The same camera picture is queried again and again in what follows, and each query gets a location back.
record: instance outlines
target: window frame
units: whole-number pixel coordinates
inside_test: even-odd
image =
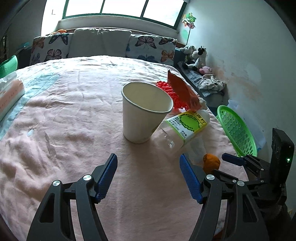
[[[145,21],[149,21],[149,22],[152,22],[152,23],[157,23],[159,25],[162,25],[162,26],[165,26],[165,27],[172,28],[172,29],[176,30],[178,28],[178,25],[180,23],[180,20],[182,18],[182,15],[183,15],[184,10],[185,10],[186,5],[187,5],[187,3],[184,1],[183,5],[182,5],[182,7],[180,9],[179,15],[177,16],[175,25],[171,26],[171,25],[168,25],[166,23],[159,22],[159,21],[144,17],[144,13],[145,13],[145,10],[146,10],[146,7],[147,7],[147,4],[148,4],[149,0],[145,1],[145,4],[144,4],[144,7],[143,7],[143,10],[142,10],[142,13],[141,13],[140,17],[123,15],[123,14],[114,14],[114,13],[102,13],[105,1],[106,0],[103,0],[101,11],[99,13],[87,13],[87,14],[78,14],[78,15],[66,16],[68,4],[69,4],[69,0],[66,0],[62,19],[74,18],[74,17],[82,17],[82,16],[119,16],[119,17],[128,17],[128,18],[135,18],[135,19],[145,20]]]

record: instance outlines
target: white wall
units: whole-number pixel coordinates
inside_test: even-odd
[[[31,0],[14,17],[7,34],[9,56],[14,55],[20,44],[32,44],[33,38],[40,36],[45,4],[46,0]]]
[[[296,42],[264,0],[191,0],[197,18],[189,45],[207,48],[207,65],[227,81],[229,98],[260,123],[267,140],[259,156],[270,161],[272,128],[296,144]],[[179,41],[187,31],[179,25]],[[296,156],[287,180],[289,208],[296,209]]]
[[[119,16],[83,16],[60,20],[56,30],[81,27],[115,27],[139,30],[160,36],[177,38],[178,31],[145,20]]]

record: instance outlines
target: cup rim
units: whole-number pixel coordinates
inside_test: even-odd
[[[153,87],[155,87],[155,88],[157,88],[157,89],[163,91],[163,92],[164,92],[164,93],[170,98],[170,100],[171,100],[171,108],[170,108],[168,111],[154,111],[154,110],[149,110],[149,109],[143,108],[143,107],[141,107],[141,106],[135,104],[134,102],[130,101],[129,98],[127,98],[127,97],[125,96],[125,94],[123,93],[123,88],[124,88],[126,85],[128,85],[128,84],[132,84],[132,83],[142,83],[142,84],[146,84],[146,85],[151,85],[151,86],[153,86]],[[168,113],[170,113],[170,112],[172,111],[172,109],[173,109],[173,107],[174,107],[173,99],[168,95],[168,93],[166,93],[164,90],[158,88],[157,86],[155,86],[155,85],[153,85],[153,84],[146,83],[146,82],[137,82],[137,81],[133,81],[133,82],[129,82],[129,83],[125,84],[125,85],[122,87],[122,89],[121,89],[121,95],[122,95],[123,98],[125,98],[126,101],[128,101],[129,103],[131,103],[133,106],[136,106],[136,107],[140,108],[141,110],[145,110],[145,111],[148,111],[148,112],[151,112],[151,113],[154,113],[154,114],[168,114]]]

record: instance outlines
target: white paper cup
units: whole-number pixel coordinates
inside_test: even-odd
[[[130,82],[121,90],[123,97],[123,134],[130,142],[147,141],[173,108],[172,98],[162,89]]]

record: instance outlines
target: pink bedsheet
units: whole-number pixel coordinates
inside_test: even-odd
[[[96,206],[108,239],[189,239],[201,205],[192,199],[180,171],[181,151],[166,153],[159,131],[144,144],[130,143],[122,134],[122,86],[165,81],[168,69],[180,76],[166,65],[95,56],[17,71],[25,85],[34,74],[60,75],[27,102],[0,141],[0,213],[20,241],[26,240],[52,181],[77,181],[111,153],[118,156],[118,168],[106,198]],[[224,152],[235,154],[218,120],[210,116],[202,135],[206,151],[219,158]],[[247,180],[241,167],[221,161],[220,170]],[[223,202],[217,230],[223,227],[225,210]],[[72,217],[76,239],[83,240],[77,214]]]

